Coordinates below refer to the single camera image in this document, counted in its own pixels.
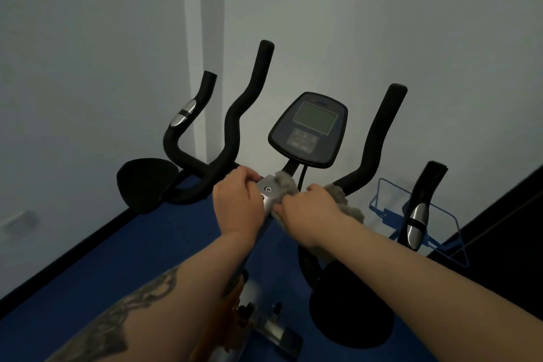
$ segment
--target black pad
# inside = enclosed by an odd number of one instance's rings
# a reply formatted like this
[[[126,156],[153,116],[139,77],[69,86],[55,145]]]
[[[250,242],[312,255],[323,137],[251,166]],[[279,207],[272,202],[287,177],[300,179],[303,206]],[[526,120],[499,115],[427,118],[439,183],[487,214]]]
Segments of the black pad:
[[[149,213],[159,207],[179,170],[169,160],[156,158],[135,159],[126,162],[117,172],[120,195],[136,213]]]
[[[325,337],[350,348],[382,345],[394,327],[394,313],[365,283],[335,260],[322,272],[309,314]]]

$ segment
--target person's left arm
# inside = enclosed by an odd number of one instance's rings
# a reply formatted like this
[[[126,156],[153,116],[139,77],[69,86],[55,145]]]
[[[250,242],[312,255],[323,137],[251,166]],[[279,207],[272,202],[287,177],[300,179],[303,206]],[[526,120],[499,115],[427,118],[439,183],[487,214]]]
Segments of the person's left arm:
[[[188,360],[264,221],[260,176],[239,167],[213,190],[221,236],[120,300],[47,362]]]

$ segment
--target blue metal frame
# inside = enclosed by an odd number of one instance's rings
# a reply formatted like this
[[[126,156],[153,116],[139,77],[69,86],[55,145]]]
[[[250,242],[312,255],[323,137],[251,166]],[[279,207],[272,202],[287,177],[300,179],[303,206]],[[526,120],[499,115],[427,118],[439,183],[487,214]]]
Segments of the blue metal frame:
[[[409,192],[407,189],[404,189],[404,188],[392,183],[390,180],[386,180],[384,178],[379,178],[379,181],[377,182],[377,193],[375,194],[375,196],[373,197],[373,199],[371,200],[370,205],[369,205],[370,210],[381,218],[381,221],[383,222],[384,225],[387,225],[387,226],[394,229],[394,232],[392,233],[392,235],[389,236],[389,238],[392,239],[392,240],[397,240],[398,235],[400,234],[400,230],[402,228],[402,223],[404,221],[404,216],[400,215],[400,214],[397,214],[396,212],[393,212],[392,210],[387,209],[387,208],[383,208],[383,210],[377,209],[377,202],[378,202],[378,199],[379,199],[379,190],[381,188],[381,181],[382,180],[384,182],[387,182],[387,183],[391,184],[392,186],[394,186],[394,187],[396,187],[396,188],[398,188],[400,190],[403,190],[408,195],[410,195],[411,192]],[[405,214],[408,204],[409,204],[409,198],[407,199],[407,202],[404,203],[404,205],[402,206],[403,214]],[[428,232],[426,232],[426,234],[424,236],[424,240],[423,240],[423,245],[428,246],[431,249],[435,249],[436,252],[440,253],[444,257],[452,260],[453,262],[456,262],[458,265],[460,265],[460,266],[462,266],[464,268],[467,268],[470,265],[470,263],[469,263],[469,260],[467,258],[466,247],[465,247],[464,241],[462,240],[462,235],[460,234],[460,226],[458,225],[458,220],[456,219],[456,217],[453,214],[447,212],[446,210],[440,208],[439,206],[436,206],[436,205],[434,205],[432,203],[430,203],[430,205],[435,207],[436,209],[441,210],[443,213],[451,216],[452,219],[454,220],[455,224],[456,224],[456,228],[457,228],[458,232],[456,233],[454,239],[452,239],[450,242],[448,242],[446,244],[440,244],[433,237],[431,237],[428,234]],[[448,253],[450,253],[452,249],[457,248],[458,246],[460,246],[460,250],[462,252],[464,252],[465,264],[458,262],[457,260],[453,259],[451,256],[448,255]]]

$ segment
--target gray cloth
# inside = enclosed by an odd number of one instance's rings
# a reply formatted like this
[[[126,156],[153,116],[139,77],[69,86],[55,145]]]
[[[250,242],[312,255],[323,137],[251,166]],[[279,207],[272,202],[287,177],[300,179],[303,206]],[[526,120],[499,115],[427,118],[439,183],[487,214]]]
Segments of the gray cloth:
[[[281,196],[275,200],[275,203],[281,203],[284,195],[294,196],[299,192],[294,179],[292,179],[292,177],[286,172],[280,171],[275,173],[275,182],[277,182],[277,184],[281,187]],[[324,189],[326,189],[336,201],[339,210],[341,210],[345,215],[354,217],[358,222],[362,224],[364,223],[364,215],[362,214],[360,209],[347,205],[348,201],[345,198],[345,194],[343,193],[342,188],[335,186],[333,183],[330,183],[326,185]],[[285,228],[285,224],[283,223],[281,218],[274,211],[272,211],[271,214],[285,230],[285,232],[288,233],[287,229]],[[311,248],[309,249],[309,251],[326,264],[334,260],[333,256],[331,256],[327,251],[319,247]]]

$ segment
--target person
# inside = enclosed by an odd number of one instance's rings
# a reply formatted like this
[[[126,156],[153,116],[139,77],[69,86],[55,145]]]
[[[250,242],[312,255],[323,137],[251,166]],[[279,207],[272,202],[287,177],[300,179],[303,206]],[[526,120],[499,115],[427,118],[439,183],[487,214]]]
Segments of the person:
[[[188,360],[264,222],[260,178],[238,167],[217,183],[213,203],[221,236],[113,305],[47,361]],[[543,322],[360,226],[323,187],[287,195],[274,209],[299,243],[327,250],[370,286],[439,361],[541,360]]]

